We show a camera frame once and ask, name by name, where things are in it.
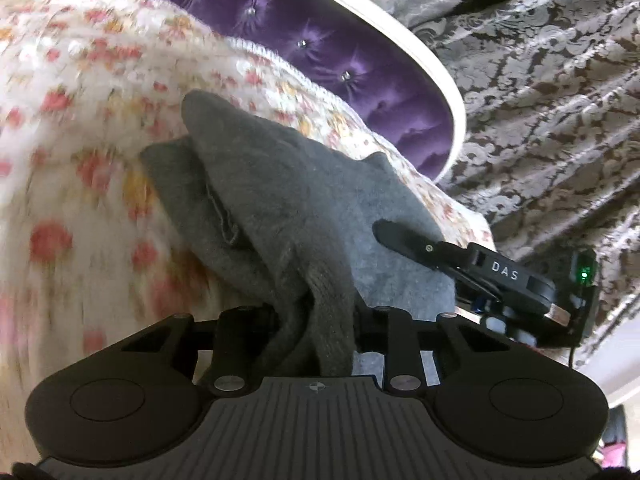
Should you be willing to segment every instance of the patterned fabric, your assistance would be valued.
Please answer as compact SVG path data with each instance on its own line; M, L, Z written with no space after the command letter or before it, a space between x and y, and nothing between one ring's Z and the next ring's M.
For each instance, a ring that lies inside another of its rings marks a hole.
M351 7L335 0L169 1L224 36L277 52L344 99L422 174L439 178L453 147L458 155L462 99L457 91L445 95L434 81L444 67L426 47L409 56ZM416 66L413 56L429 57L428 70Z
M24 401L46 375L175 312L243 301L187 252L138 153L216 92L353 158L385 152L446 239L492 246L342 100L165 0L0 0L0 471L37 460Z
M455 79L468 112L443 188L526 259L594 246L596 331L640 312L640 0L373 0Z

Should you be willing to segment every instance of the floral fabric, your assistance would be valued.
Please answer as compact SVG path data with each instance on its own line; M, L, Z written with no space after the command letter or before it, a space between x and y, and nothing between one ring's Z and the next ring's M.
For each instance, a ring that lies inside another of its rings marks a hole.
M0 471L37 459L22 410L46 375L249 301L185 250L137 161L186 133L194 88L353 158L385 152L447 240L492 246L481 216L273 53L164 0L0 0Z

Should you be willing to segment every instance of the black cable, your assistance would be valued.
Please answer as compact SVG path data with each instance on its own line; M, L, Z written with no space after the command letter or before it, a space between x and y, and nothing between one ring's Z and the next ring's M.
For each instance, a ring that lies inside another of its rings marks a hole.
M574 355L575 355L575 346L572 346L571 350L569 350L569 368L571 368L571 370L574 369Z

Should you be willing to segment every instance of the screw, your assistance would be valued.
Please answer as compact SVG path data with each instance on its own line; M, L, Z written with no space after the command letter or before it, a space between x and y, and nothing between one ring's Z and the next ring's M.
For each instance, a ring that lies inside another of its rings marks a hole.
M400 390L401 392L410 392L412 390L417 390L420 388L420 379L414 377L412 375L396 375L393 379L391 379L391 386Z
M244 379L237 375L223 375L213 385L221 392L236 392L244 387Z
M389 311L391 311L390 306L380 305L380 306L374 307L373 315L380 319L386 319L386 315L389 313Z

